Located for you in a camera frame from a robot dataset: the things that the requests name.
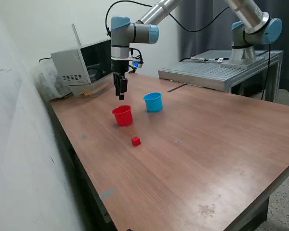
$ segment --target cable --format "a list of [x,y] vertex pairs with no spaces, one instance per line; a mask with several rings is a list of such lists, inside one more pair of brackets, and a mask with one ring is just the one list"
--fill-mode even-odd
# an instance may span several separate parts
[[[188,59],[191,59],[191,58],[184,58],[184,59],[181,59],[180,60],[180,62],[182,62],[182,61],[184,61],[184,60],[188,60]],[[215,60],[215,61],[217,61],[217,60],[219,60],[220,58],[215,58],[215,59],[202,59],[202,60],[197,60],[197,59],[195,59],[196,61],[203,61],[203,62],[209,62],[209,61],[213,61],[213,60]]]
[[147,5],[147,4],[143,4],[143,3],[136,2],[136,1],[131,1],[131,0],[120,0],[120,1],[116,1],[116,2],[112,3],[111,6],[108,8],[107,13],[106,13],[106,17],[105,17],[105,27],[106,27],[107,35],[108,35],[109,37],[111,37],[111,31],[109,30],[109,27],[107,26],[108,14],[109,14],[109,12],[110,12],[110,9],[111,9],[114,5],[116,5],[117,3],[120,3],[120,2],[130,2],[130,3],[135,3],[135,4],[138,4],[138,5],[141,5],[141,6],[152,7],[151,5]]
[[49,57],[49,58],[42,58],[42,59],[39,60],[39,62],[42,61],[42,60],[45,60],[45,59],[52,59],[52,57]]
[[265,88],[266,88],[266,84],[267,84],[267,82],[268,82],[269,70],[270,70],[270,62],[271,62],[271,44],[269,44],[268,70],[266,71],[265,84],[264,84],[264,88],[263,88],[263,91],[262,91],[261,100],[263,100],[264,90],[265,90]]
[[205,28],[207,28],[208,26],[210,26],[225,10],[227,10],[229,7],[226,7],[225,9],[223,9],[209,24],[207,24],[204,28],[201,28],[199,30],[189,30],[189,29],[186,29],[184,26],[182,26],[181,23],[178,22],[178,20],[175,19],[175,17],[173,17],[171,14],[170,17],[174,19],[174,21],[176,21],[177,24],[179,24],[179,26],[183,29],[183,30],[186,30],[188,32],[199,32],[201,30],[204,30]]
[[132,57],[133,57],[133,51],[138,51],[139,55],[137,55],[134,59],[140,59],[139,64],[144,64],[144,62],[143,62],[143,56],[141,55],[140,50],[138,50],[137,48],[132,48],[132,47],[130,47],[130,50],[131,50],[131,56],[132,56]]
[[[116,5],[117,3],[120,3],[120,2],[130,2],[130,3],[135,3],[135,4],[138,4],[138,5],[141,5],[141,6],[146,6],[146,7],[152,7],[151,5],[147,5],[147,4],[143,4],[143,3],[140,3],[140,2],[136,2],[136,1],[132,1],[132,0],[120,0],[120,1],[116,1],[114,2],[113,4],[111,4],[111,6],[108,8],[107,10],[107,13],[106,13],[106,17],[105,17],[105,27],[106,27],[106,31],[107,31],[107,35],[111,37],[111,31],[109,29],[109,27],[107,26],[107,19],[108,19],[108,14],[110,12],[110,9]],[[188,31],[188,32],[199,32],[201,30],[204,30],[205,28],[207,28],[208,26],[210,26],[225,10],[227,10],[229,7],[226,7],[225,9],[223,9],[209,24],[207,24],[204,28],[201,28],[199,30],[189,30],[189,29],[186,29],[175,17],[173,17],[173,15],[170,13],[170,17],[174,19],[174,21],[185,31]]]

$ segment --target floor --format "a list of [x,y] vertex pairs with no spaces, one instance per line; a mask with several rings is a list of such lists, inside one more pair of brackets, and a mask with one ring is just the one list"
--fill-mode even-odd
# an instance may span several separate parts
[[[279,90],[277,103],[289,105],[286,90]],[[271,195],[268,219],[256,231],[289,231],[289,177]]]

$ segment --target gray curtain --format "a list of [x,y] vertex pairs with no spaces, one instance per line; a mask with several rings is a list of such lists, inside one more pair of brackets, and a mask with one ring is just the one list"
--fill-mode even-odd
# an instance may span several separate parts
[[[255,0],[262,11],[283,21],[283,32],[272,50],[283,50],[280,88],[289,91],[289,0]],[[184,0],[179,6],[179,20],[187,29],[200,29],[207,25],[227,4],[223,0]],[[198,33],[181,30],[180,55],[187,58],[207,50],[231,49],[231,25],[238,18],[230,9],[226,10],[210,27]],[[266,50],[256,46],[256,50]]]

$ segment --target plastic bag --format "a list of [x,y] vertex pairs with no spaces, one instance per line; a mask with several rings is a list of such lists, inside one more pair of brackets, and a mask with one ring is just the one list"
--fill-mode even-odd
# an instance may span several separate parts
[[45,100],[62,98],[72,92],[62,84],[52,59],[40,61],[31,74],[38,92]]

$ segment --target blue cup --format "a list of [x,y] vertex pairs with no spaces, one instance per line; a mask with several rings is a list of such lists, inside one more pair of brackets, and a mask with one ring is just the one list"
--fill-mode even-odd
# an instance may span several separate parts
[[162,93],[152,92],[144,96],[148,112],[159,112],[163,108]]

